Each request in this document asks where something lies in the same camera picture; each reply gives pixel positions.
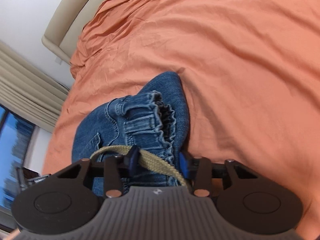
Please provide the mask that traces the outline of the beige curtain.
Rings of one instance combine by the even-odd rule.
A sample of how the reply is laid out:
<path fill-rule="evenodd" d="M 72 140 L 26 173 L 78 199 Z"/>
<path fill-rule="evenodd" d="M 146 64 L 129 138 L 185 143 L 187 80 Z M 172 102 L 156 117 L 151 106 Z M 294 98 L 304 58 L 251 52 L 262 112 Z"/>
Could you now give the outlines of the beige curtain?
<path fill-rule="evenodd" d="M 68 89 L 1 43 L 1 104 L 52 132 Z"/>

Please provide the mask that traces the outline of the window with blue view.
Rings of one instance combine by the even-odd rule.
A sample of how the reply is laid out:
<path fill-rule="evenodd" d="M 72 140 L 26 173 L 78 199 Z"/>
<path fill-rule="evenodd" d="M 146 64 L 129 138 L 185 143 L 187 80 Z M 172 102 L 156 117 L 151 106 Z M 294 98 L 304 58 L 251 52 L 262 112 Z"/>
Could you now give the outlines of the window with blue view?
<path fill-rule="evenodd" d="M 10 210 L 18 192 L 16 168 L 22 167 L 35 125 L 1 106 L 1 207 Z"/>

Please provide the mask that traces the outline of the blue denim jeans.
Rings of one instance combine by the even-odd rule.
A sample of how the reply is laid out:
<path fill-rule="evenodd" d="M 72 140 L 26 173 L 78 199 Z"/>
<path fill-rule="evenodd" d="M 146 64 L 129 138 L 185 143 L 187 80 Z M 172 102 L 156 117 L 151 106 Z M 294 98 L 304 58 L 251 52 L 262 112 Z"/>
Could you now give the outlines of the blue denim jeans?
<path fill-rule="evenodd" d="M 175 72 L 164 72 L 136 95 L 113 99 L 91 111 L 76 129 L 72 161 L 89 158 L 102 163 L 136 146 L 142 157 L 134 176 L 121 177 L 124 192 L 131 186 L 185 186 L 179 153 L 188 132 L 181 80 Z"/>

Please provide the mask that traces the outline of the beige upholstered headboard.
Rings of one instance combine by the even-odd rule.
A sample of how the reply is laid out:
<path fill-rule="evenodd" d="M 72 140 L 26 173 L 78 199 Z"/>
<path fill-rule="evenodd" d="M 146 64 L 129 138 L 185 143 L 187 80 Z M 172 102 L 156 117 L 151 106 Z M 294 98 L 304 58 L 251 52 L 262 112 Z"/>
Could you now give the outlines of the beige upholstered headboard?
<path fill-rule="evenodd" d="M 65 63 L 76 50 L 83 27 L 104 0 L 61 0 L 42 37 L 42 44 Z"/>

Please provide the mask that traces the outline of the orange duvet cover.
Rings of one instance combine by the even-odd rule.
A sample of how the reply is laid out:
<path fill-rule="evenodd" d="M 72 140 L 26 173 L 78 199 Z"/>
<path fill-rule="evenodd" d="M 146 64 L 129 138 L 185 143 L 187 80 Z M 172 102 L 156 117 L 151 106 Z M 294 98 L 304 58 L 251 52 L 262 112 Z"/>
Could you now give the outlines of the orange duvet cover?
<path fill-rule="evenodd" d="M 71 58 L 74 84 L 43 171 L 71 163 L 95 107 L 176 72 L 190 111 L 187 149 L 232 158 L 304 205 L 297 232 L 319 236 L 319 0 L 105 0 Z"/>

